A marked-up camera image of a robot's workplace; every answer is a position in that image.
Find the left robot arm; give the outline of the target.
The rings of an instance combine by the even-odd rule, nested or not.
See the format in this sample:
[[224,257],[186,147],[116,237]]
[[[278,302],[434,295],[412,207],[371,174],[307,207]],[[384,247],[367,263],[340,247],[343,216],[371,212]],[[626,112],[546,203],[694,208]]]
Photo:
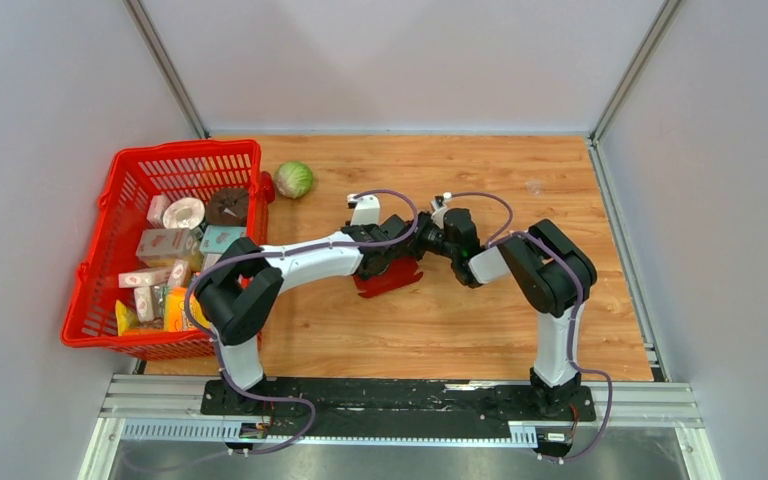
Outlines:
[[243,415],[264,405],[257,336],[281,294],[331,277],[378,276],[417,226],[417,220],[393,215],[381,225],[347,225],[327,237],[285,246],[259,246],[248,237],[234,241],[188,291],[209,323],[220,372],[230,384],[229,404]]

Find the red paper box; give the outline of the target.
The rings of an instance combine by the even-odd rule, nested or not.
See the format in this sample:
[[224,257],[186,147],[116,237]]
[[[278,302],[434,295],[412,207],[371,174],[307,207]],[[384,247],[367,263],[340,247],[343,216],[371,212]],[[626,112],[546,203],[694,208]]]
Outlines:
[[388,292],[406,287],[418,282],[423,277],[419,263],[413,258],[399,258],[393,260],[387,270],[381,274],[369,278],[362,278],[355,274],[352,276],[362,298],[370,299]]

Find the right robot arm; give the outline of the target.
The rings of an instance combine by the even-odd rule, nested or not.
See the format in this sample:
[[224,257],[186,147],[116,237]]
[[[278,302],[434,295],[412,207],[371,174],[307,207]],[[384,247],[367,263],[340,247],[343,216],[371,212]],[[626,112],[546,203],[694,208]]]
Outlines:
[[478,288],[511,276],[537,313],[537,354],[523,397],[538,419],[592,420],[595,411],[577,364],[578,317],[598,278],[592,261],[552,221],[543,219],[492,246],[477,236],[464,208],[422,212],[411,249],[449,259],[455,278]]

